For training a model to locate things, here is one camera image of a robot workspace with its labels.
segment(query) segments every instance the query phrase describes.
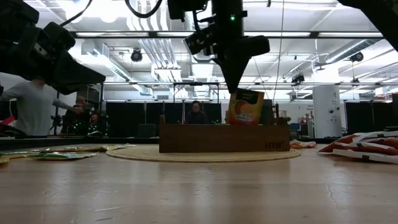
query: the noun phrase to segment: white pillar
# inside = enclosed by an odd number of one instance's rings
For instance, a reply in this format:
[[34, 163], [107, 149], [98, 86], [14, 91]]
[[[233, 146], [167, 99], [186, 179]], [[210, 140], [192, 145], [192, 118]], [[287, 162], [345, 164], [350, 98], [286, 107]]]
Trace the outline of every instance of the white pillar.
[[313, 89], [315, 137], [341, 137], [340, 92], [337, 85]]

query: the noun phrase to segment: wooden box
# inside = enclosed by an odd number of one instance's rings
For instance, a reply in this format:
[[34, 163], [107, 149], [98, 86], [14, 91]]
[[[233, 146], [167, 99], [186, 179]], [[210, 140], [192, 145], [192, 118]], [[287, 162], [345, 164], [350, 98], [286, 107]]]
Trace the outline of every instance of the wooden box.
[[289, 150], [288, 125], [160, 125], [160, 153]]

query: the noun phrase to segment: wooden table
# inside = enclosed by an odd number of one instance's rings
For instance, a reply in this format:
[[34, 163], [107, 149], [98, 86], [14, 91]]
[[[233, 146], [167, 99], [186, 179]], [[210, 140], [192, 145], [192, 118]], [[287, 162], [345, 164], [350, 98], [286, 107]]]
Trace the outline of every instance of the wooden table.
[[0, 222], [396, 223], [398, 166], [316, 155], [236, 164], [13, 160]]

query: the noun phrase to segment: woven placemat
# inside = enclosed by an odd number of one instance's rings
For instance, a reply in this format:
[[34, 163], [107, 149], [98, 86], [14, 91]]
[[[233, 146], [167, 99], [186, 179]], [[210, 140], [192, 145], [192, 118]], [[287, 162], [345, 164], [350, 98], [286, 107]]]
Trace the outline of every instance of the woven placemat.
[[159, 153], [159, 146], [136, 146], [107, 151], [106, 154], [156, 162], [256, 162], [293, 158], [301, 155], [301, 152], [291, 149], [289, 152]]

